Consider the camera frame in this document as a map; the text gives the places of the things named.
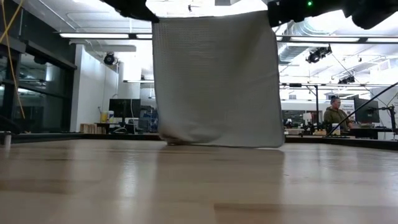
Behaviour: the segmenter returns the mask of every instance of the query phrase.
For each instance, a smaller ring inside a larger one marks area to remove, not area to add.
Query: woman
[[[341,100],[340,98],[336,96],[332,96],[330,100],[331,106],[328,107],[325,111],[325,114],[323,115],[323,122],[329,123],[329,124],[334,124],[334,123],[340,123],[344,118],[347,117],[347,114],[340,109],[341,105]],[[340,125],[341,130],[343,131],[348,131],[348,128],[352,128],[353,124],[349,119],[347,119],[345,122],[343,122]]]

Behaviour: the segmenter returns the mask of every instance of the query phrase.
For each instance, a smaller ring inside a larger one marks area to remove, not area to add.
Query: white cloth
[[[166,141],[283,144],[277,43],[266,13],[153,25],[159,133]]]

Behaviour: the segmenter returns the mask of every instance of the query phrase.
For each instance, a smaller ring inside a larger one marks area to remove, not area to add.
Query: yellow cable
[[[16,77],[15,77],[14,66],[12,64],[10,42],[9,42],[9,38],[8,38],[8,28],[10,28],[10,26],[11,26],[13,20],[14,20],[14,17],[11,19],[10,24],[7,26],[6,10],[4,8],[4,4],[1,4],[1,8],[2,8],[2,18],[3,18],[3,21],[4,21],[4,26],[7,27],[6,30],[4,31],[3,35],[6,36],[6,40],[7,40],[8,60],[10,61],[11,74],[12,74],[12,78],[14,79],[15,92],[16,92],[16,95],[17,95],[19,108],[21,109],[21,113],[22,113],[23,119],[25,119],[25,113],[24,113],[24,109],[22,107],[21,98],[18,95],[18,85],[17,85],[17,80],[16,80]]]
[[[4,31],[4,33],[3,33],[2,36],[0,37],[0,43],[2,42],[3,38],[4,38],[4,37],[6,36],[6,34],[8,33],[8,30],[10,29],[12,23],[14,22],[14,19],[17,17],[18,12],[19,12],[19,10],[21,9],[22,3],[24,3],[24,1],[25,1],[25,0],[21,0],[21,2],[19,3],[18,8],[17,8],[17,10],[15,11],[14,15],[12,16],[12,18],[11,18],[10,23],[8,24],[8,26],[5,24],[6,30]]]

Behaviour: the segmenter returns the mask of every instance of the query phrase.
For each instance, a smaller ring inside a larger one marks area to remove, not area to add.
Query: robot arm
[[[124,17],[159,22],[159,18],[146,7],[146,0],[101,1]],[[268,18],[271,27],[276,27],[339,9],[346,17],[352,16],[357,26],[370,29],[398,11],[398,0],[276,0],[268,3]]]

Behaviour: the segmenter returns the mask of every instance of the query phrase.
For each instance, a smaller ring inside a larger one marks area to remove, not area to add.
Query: computer monitor
[[[364,103],[368,102],[364,99],[354,98],[355,109],[359,108]],[[371,101],[366,106],[355,112],[355,121],[359,123],[380,123],[379,103],[377,101]]]
[[[114,112],[115,118],[139,118],[141,110],[140,99],[110,99],[109,110]]]

